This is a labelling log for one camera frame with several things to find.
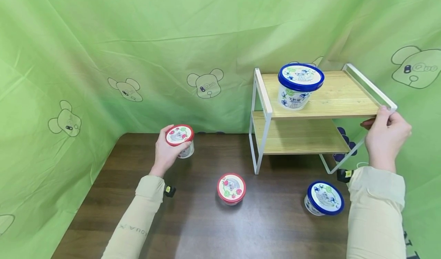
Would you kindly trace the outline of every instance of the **ice cream cup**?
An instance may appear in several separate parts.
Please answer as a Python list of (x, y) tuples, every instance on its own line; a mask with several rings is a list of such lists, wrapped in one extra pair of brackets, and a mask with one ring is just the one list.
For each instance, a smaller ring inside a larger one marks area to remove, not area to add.
[(304, 202), (306, 209), (316, 216), (337, 215), (345, 207), (339, 190), (324, 181), (311, 183)]
[(165, 140), (171, 146), (179, 146), (180, 144), (191, 141), (190, 147), (180, 152), (178, 158), (187, 158), (194, 153), (194, 131), (188, 125), (176, 125), (167, 131), (165, 134)]
[(217, 194), (224, 203), (233, 206), (245, 196), (247, 187), (243, 178), (234, 173), (224, 174), (217, 182)]
[(321, 70), (307, 64), (284, 65), (278, 75), (280, 105), (291, 111), (305, 107), (311, 94), (325, 81)]

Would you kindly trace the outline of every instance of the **red lid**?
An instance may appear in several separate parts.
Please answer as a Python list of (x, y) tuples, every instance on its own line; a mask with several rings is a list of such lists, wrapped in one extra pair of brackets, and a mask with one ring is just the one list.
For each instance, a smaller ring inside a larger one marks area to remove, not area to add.
[(234, 173), (226, 173), (217, 181), (217, 194), (226, 203), (240, 202), (247, 191), (243, 178)]
[(193, 138), (193, 129), (184, 124), (171, 127), (165, 134), (165, 140), (171, 146), (179, 146), (186, 141), (192, 141)]

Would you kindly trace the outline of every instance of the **green backdrop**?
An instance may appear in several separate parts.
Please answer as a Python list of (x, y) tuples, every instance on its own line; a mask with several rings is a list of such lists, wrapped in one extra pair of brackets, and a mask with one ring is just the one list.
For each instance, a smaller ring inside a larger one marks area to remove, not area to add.
[[(120, 135), (247, 132), (253, 68), (323, 56), (323, 70), (354, 64), (413, 125), (397, 160), (404, 227), (436, 258), (440, 11), (441, 0), (0, 0), (0, 257), (50, 258)], [(359, 121), (336, 120), (354, 142)]]

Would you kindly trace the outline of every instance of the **wooden shelf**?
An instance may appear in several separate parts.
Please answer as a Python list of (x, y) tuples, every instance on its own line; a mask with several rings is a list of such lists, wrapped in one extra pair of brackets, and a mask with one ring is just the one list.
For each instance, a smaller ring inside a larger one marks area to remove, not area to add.
[[(253, 111), (252, 115), (259, 146), (265, 117), (263, 111)], [(331, 119), (278, 119), (269, 125), (263, 154), (344, 154), (349, 151)]]
[(299, 111), (286, 110), (278, 102), (278, 75), (262, 74), (273, 108), (271, 119), (369, 118), (376, 115), (378, 103), (345, 71), (325, 71), (324, 74), (322, 87), (311, 94), (305, 108)]

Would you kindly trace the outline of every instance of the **hand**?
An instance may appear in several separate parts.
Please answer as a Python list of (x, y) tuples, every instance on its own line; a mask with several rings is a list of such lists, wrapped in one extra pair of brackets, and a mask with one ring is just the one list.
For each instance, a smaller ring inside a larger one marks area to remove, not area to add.
[(369, 165), (396, 173), (395, 158), (412, 134), (411, 125), (399, 113), (391, 113), (385, 106), (381, 106), (376, 118), (360, 125), (369, 130), (366, 136)]
[(163, 177), (165, 172), (173, 165), (180, 152), (190, 147), (191, 142), (186, 141), (179, 146), (171, 146), (165, 140), (165, 134), (173, 127), (168, 125), (162, 128), (156, 141), (155, 163), (149, 175)]

